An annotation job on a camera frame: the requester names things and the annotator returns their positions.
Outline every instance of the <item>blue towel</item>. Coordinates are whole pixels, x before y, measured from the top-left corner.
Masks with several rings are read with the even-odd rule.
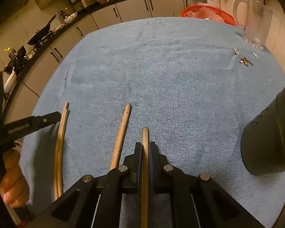
[[[131,103],[120,163],[148,127],[150,140],[172,165],[194,176],[208,173],[271,227],[285,202],[285,172],[251,175],[240,140],[245,125],[283,89],[285,75],[267,49],[254,49],[241,33],[227,24],[167,17],[113,25],[82,39],[53,74],[33,113],[62,111],[64,102],[70,103],[64,191],[85,174],[108,172],[123,108]],[[239,63],[244,56],[254,66]],[[24,139],[20,165],[35,214],[54,200],[57,129],[53,125]],[[139,214],[139,198],[124,196],[120,227],[139,227]],[[149,227],[171,227],[170,217],[168,196],[151,196]]]

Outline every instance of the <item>clear plastic pitcher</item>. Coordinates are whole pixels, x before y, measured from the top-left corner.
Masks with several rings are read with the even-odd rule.
[[[237,19],[237,8],[243,2],[248,5],[245,25]],[[236,25],[244,29],[243,38],[253,47],[263,50],[271,25],[272,10],[256,0],[236,0],[233,5],[233,17]]]

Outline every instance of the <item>plastic bag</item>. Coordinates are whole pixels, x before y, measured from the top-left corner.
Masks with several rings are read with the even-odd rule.
[[[225,23],[222,17],[217,15],[214,11],[211,11],[210,9],[206,7],[202,7],[198,12],[194,13],[192,11],[188,11],[186,13],[186,16],[190,18],[199,18],[199,19],[206,19],[206,20],[212,20],[216,22]]]
[[[198,2],[198,5],[206,5],[219,8],[219,2],[217,0],[207,0],[207,3]]]

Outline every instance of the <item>black countertop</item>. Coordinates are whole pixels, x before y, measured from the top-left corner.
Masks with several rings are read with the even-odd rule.
[[[35,55],[27,61],[25,67],[23,68],[22,72],[20,73],[20,75],[17,76],[17,82],[13,88],[13,90],[11,91],[7,101],[6,101],[6,105],[3,109],[2,112],[2,120],[4,121],[7,113],[8,113],[8,109],[11,106],[11,103],[16,95],[17,90],[19,89],[22,81],[24,80],[24,78],[26,77],[26,75],[28,74],[28,72],[30,71],[30,69],[32,68],[32,66],[34,65],[34,63],[38,60],[38,58],[45,52],[45,50],[57,39],[59,38],[64,32],[66,32],[70,27],[72,27],[74,24],[76,24],[78,21],[80,21],[82,18],[84,18],[85,16],[87,16],[90,13],[93,13],[99,9],[102,9],[104,7],[110,6],[112,4],[118,3],[118,2],[122,2],[125,0],[112,0],[107,2],[106,4],[94,4],[92,6],[90,6],[88,9],[86,10],[82,10],[80,12],[78,12],[78,16],[68,25],[65,25],[64,27],[62,27],[61,29],[59,29],[55,34],[53,34],[46,42],[45,44],[42,46],[42,48],[40,50],[38,50]]]

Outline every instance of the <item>pitcher handle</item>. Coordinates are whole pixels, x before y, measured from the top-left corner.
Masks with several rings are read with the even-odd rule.
[[[238,19],[237,19],[237,9],[238,9],[239,4],[241,2],[248,5],[248,0],[236,0],[234,2],[234,5],[233,5],[233,17],[234,17],[234,21],[235,21],[236,25],[245,30],[245,25],[240,24]]]

